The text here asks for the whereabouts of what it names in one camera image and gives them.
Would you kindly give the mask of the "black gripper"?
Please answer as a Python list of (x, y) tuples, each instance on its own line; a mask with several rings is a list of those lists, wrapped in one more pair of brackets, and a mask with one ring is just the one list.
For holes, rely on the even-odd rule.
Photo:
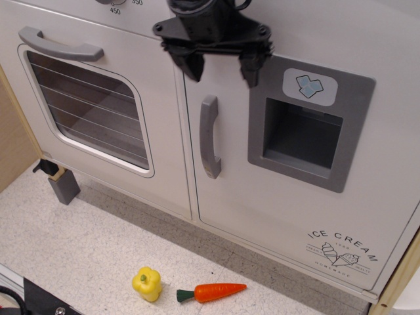
[(271, 30), (243, 15), (250, 1), (168, 1), (174, 17), (152, 30), (173, 62), (195, 82), (204, 69), (203, 54), (238, 55), (249, 88), (259, 83), (259, 71), (272, 56)]

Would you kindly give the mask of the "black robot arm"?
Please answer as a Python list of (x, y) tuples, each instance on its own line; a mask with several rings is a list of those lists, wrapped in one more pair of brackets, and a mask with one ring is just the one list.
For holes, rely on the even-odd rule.
[(250, 1), (168, 1), (174, 18), (157, 22), (152, 30), (161, 46), (190, 79), (198, 82), (205, 54), (237, 55), (240, 70), (250, 88), (256, 87), (259, 71), (272, 55), (271, 30), (244, 16)]

